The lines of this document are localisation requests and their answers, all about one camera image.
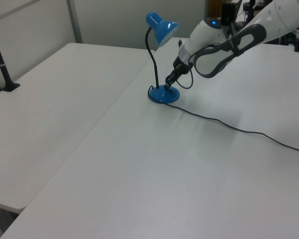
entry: lamp base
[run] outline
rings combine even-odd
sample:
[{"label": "lamp base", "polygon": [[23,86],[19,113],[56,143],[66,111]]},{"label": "lamp base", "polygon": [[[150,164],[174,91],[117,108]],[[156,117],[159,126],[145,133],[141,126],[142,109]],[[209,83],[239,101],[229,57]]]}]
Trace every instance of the lamp base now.
[{"label": "lamp base", "polygon": [[11,92],[11,91],[14,91],[16,88],[18,88],[19,86],[20,86],[20,84],[13,83],[13,84],[3,87],[1,90]]},{"label": "lamp base", "polygon": [[162,86],[159,86],[158,89],[156,87],[153,88],[149,92],[149,96],[150,96],[149,99],[155,103],[168,104],[168,103],[177,101],[180,94],[179,94],[178,89],[176,89],[175,87],[172,86],[167,90],[162,85]]}]

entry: gooseneck lamp arm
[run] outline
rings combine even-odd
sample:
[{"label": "gooseneck lamp arm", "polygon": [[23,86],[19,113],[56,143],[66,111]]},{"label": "gooseneck lamp arm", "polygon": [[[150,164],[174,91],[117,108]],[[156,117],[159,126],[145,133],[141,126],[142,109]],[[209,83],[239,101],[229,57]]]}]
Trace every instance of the gooseneck lamp arm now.
[{"label": "gooseneck lamp arm", "polygon": [[157,75],[157,65],[156,65],[156,61],[155,61],[155,59],[153,57],[153,54],[150,51],[149,42],[148,42],[149,33],[150,33],[151,29],[152,28],[149,27],[149,29],[148,29],[148,31],[147,31],[147,33],[145,35],[145,44],[146,44],[147,50],[149,51],[149,55],[150,55],[150,57],[151,57],[151,59],[153,60],[153,63],[154,63],[156,89],[158,89],[159,88],[159,83],[158,83],[158,75]]}]

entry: lamp shade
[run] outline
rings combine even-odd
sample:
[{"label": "lamp shade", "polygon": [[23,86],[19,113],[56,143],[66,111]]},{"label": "lamp shade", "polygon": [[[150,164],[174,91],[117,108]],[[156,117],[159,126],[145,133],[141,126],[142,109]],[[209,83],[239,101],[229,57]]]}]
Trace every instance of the lamp shade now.
[{"label": "lamp shade", "polygon": [[155,32],[155,39],[159,47],[167,43],[177,31],[179,25],[173,21],[164,21],[156,12],[146,16],[146,22]]}]

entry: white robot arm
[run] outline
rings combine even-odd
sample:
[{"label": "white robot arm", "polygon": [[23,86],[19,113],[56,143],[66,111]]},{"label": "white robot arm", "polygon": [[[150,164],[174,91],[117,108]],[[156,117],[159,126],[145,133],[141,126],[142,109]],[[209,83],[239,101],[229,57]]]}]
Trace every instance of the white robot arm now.
[{"label": "white robot arm", "polygon": [[240,32],[226,39],[222,26],[215,21],[200,22],[180,47],[166,77],[165,88],[194,66],[205,78],[214,77],[231,60],[246,50],[283,36],[299,27],[299,0],[275,0],[267,5]]}]

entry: table surface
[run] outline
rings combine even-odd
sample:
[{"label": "table surface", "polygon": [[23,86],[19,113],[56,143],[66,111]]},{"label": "table surface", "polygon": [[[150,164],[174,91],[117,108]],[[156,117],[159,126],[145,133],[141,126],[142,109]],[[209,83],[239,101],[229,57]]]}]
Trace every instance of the table surface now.
[{"label": "table surface", "polygon": [[0,207],[22,211],[149,59],[71,43],[0,92]]},{"label": "table surface", "polygon": [[[177,52],[172,38],[155,53],[161,81]],[[194,78],[173,105],[299,147],[292,47]],[[153,83],[148,62],[2,239],[299,238],[299,152],[155,104]]]}]

